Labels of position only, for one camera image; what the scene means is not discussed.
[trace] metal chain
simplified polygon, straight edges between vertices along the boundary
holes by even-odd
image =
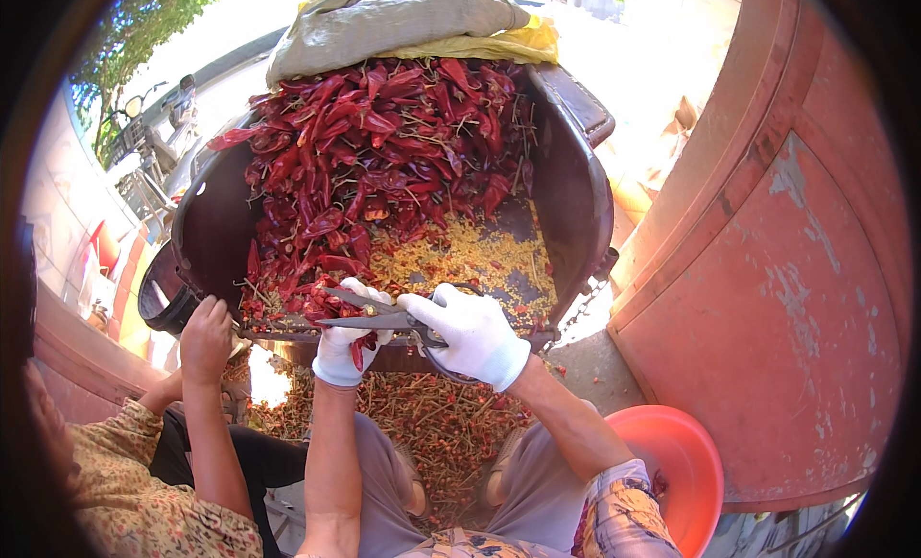
[[[589,309],[589,304],[591,304],[592,300],[597,298],[598,295],[602,293],[602,290],[607,288],[609,283],[610,281],[605,279],[605,280],[598,282],[595,285],[595,287],[591,289],[591,293],[589,293],[589,297],[587,297],[585,300],[582,301],[581,304],[579,304],[579,307],[576,309],[576,313],[572,317],[570,317],[569,320],[566,321],[563,327],[559,330],[559,336],[556,337],[556,340],[548,341],[547,344],[543,345],[543,348],[541,348],[540,351],[537,352],[537,356],[545,358],[547,356],[547,353],[550,350],[552,350],[554,346],[560,343],[564,335],[569,330],[569,327],[572,326],[573,324],[576,324],[576,322],[578,322],[579,319],[583,315],[585,315],[585,311]]]

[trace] tree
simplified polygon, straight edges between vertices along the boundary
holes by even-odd
[[[114,0],[99,18],[70,73],[70,82],[77,115],[85,126],[91,122],[90,107],[97,98],[101,102],[93,150],[103,166],[108,167],[109,145],[118,134],[117,127],[103,122],[117,107],[124,85],[150,59],[154,47],[185,30],[213,1]]]

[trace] black pants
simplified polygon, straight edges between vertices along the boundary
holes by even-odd
[[[262,498],[266,488],[281,488],[304,480],[307,445],[292,446],[245,426],[230,425],[227,429],[246,479],[249,505],[259,526],[264,555],[267,558],[280,557],[282,554],[272,535]],[[185,458],[185,453],[190,450],[185,417],[167,410],[163,414],[163,433],[156,444],[154,460],[150,462],[150,474],[172,486],[188,484],[194,488],[191,467]]]

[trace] scissors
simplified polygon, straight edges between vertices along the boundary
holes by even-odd
[[[483,295],[483,291],[477,286],[470,283],[450,283],[455,288],[464,288],[470,290],[478,297]],[[317,321],[324,326],[338,326],[340,328],[358,328],[381,331],[408,332],[418,337],[420,343],[426,348],[447,348],[445,342],[437,332],[433,331],[425,322],[418,320],[412,314],[403,309],[391,306],[373,298],[365,298],[348,290],[337,290],[335,288],[321,287],[326,294],[339,297],[345,302],[362,309],[363,316],[349,317],[345,319],[325,319]],[[435,293],[429,295],[429,300],[434,300]],[[428,361],[441,374],[445,375],[455,382],[461,384],[476,384],[477,379],[462,379],[449,369],[445,368],[438,358],[432,356],[432,353],[425,353]]]

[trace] gray shorts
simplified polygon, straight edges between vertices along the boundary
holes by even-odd
[[[393,558],[427,540],[403,510],[412,484],[400,467],[393,444],[364,414],[354,417],[361,466],[361,543],[359,558]],[[586,483],[569,468],[542,424],[532,426],[503,472],[508,499],[486,532],[569,553],[585,504]]]

